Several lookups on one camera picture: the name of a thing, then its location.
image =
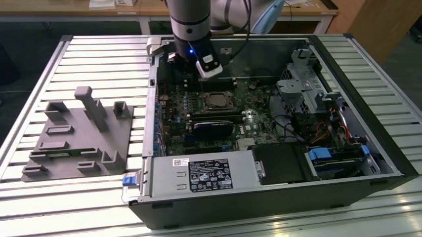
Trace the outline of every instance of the orange wire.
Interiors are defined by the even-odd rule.
[[[316,126],[316,135],[315,135],[315,137],[317,137],[317,134],[319,134],[319,126],[323,125],[323,124],[324,124],[324,122],[320,122],[320,123],[317,124],[317,126]]]
[[[343,126],[341,124],[339,124],[339,126],[344,129],[345,142],[349,143],[349,141],[348,141],[348,128],[345,126]]]

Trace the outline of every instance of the warning label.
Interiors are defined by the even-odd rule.
[[[226,159],[189,162],[189,189],[192,192],[232,189]]]

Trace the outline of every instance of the black cable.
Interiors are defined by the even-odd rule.
[[[288,2],[284,2],[284,3],[288,5],[288,9],[289,9],[289,21],[292,21],[292,12],[291,12],[292,6],[289,5]]]
[[[292,118],[289,115],[276,115],[276,116],[273,116],[273,118],[276,118],[276,117],[284,117],[284,118],[286,118],[286,119],[291,119],[291,118]]]
[[[285,127],[286,127],[288,125],[291,125],[291,122],[284,125],[284,136],[282,136],[284,138],[282,138],[282,141],[285,140],[285,137],[291,137],[291,136],[286,136],[286,135],[285,135],[285,134],[286,134],[286,132],[285,132]]]
[[[245,14],[246,14],[248,18],[246,18],[246,20],[245,20],[244,25],[242,25],[241,28],[234,32],[234,34],[240,33],[240,32],[244,30],[244,28],[246,27],[248,23],[249,23],[249,12],[252,12],[252,11],[249,11],[249,8],[248,8],[248,6],[246,6],[244,0],[242,0],[242,4],[244,4],[244,7],[245,7]]]
[[[250,3],[250,0],[248,0],[248,3],[245,2],[245,0],[242,0],[242,4],[244,4],[245,10],[248,12],[248,19],[246,19],[246,22],[245,22],[246,26],[248,26],[248,31],[246,31],[244,43],[240,46],[238,50],[230,55],[229,60],[232,60],[237,56],[237,54],[242,50],[246,42],[249,41],[249,35],[250,35],[250,14],[252,14],[252,3]]]
[[[297,133],[295,133],[289,128],[286,128],[284,125],[281,125],[276,120],[273,120],[273,122],[274,122],[274,124],[276,124],[280,128],[284,129],[284,131],[289,132],[291,135],[295,136],[295,138],[297,139],[299,142],[305,143],[305,144],[309,144],[309,143],[307,142],[307,140],[304,140],[304,138],[300,137],[300,135],[299,135]]]

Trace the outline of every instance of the aluminum table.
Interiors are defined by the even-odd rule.
[[[337,236],[416,235],[422,231],[422,178],[351,206],[174,230],[149,230],[121,201],[121,175],[19,181],[47,101],[82,107],[73,89],[88,85],[104,106],[134,106],[126,171],[141,167],[148,36],[62,37],[0,149],[0,236]],[[399,148],[422,173],[422,113],[353,39],[320,35]],[[335,85],[323,73],[331,89]]]

